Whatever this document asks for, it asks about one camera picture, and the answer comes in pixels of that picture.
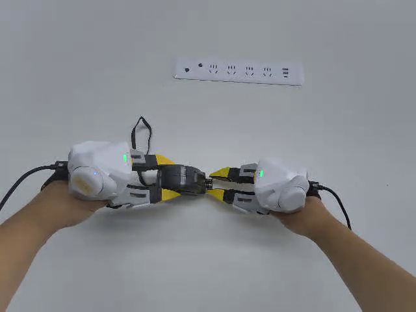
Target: gripper jaw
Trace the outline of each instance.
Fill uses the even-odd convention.
[[[245,164],[240,168],[225,167],[213,172],[209,177],[217,180],[234,182],[238,184],[254,184],[254,175],[257,164]]]
[[[254,192],[214,188],[207,190],[207,193],[245,213],[259,213],[260,215],[267,215],[269,213],[268,209],[260,206]]]
[[[214,180],[217,179],[238,184],[254,184],[256,170],[257,164],[245,164],[240,168],[225,167],[213,172],[209,177]],[[269,213],[268,209],[260,206],[254,192],[213,188],[207,190],[207,193],[245,213],[259,213],[261,215],[267,215]]]
[[[123,193],[109,203],[111,208],[143,207],[154,203],[165,202],[180,196],[180,193],[162,187],[161,175],[157,174],[154,185],[144,186],[137,183],[137,178],[132,177]]]
[[[131,162],[133,164],[133,170],[143,172],[147,170],[156,170],[160,166],[167,166],[175,164],[165,156],[155,154],[146,155],[145,153],[138,151],[137,149],[130,150]]]

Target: metal connector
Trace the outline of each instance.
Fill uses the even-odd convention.
[[[213,180],[211,178],[205,179],[205,188],[207,190],[213,189]]]

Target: forearm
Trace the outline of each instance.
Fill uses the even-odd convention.
[[[0,225],[0,311],[5,311],[36,253],[54,233],[29,204]]]
[[[363,311],[416,311],[416,278],[333,219],[311,239]]]

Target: hand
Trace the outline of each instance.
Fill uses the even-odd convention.
[[[78,200],[69,193],[68,182],[55,181],[24,209],[42,228],[54,233],[81,223],[105,205],[104,201]]]
[[[270,212],[292,232],[312,239],[319,231],[337,220],[325,208],[320,199],[307,197],[305,207],[292,214]]]

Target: wrist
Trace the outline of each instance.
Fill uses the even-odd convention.
[[[42,232],[48,238],[60,230],[60,227],[52,222],[47,215],[47,211],[42,209],[40,205],[29,203],[22,209],[22,213],[27,216],[27,220],[32,227]]]
[[[307,237],[315,244],[320,244],[328,237],[334,236],[334,233],[336,233],[340,227],[345,228],[340,221],[331,216],[311,231]]]

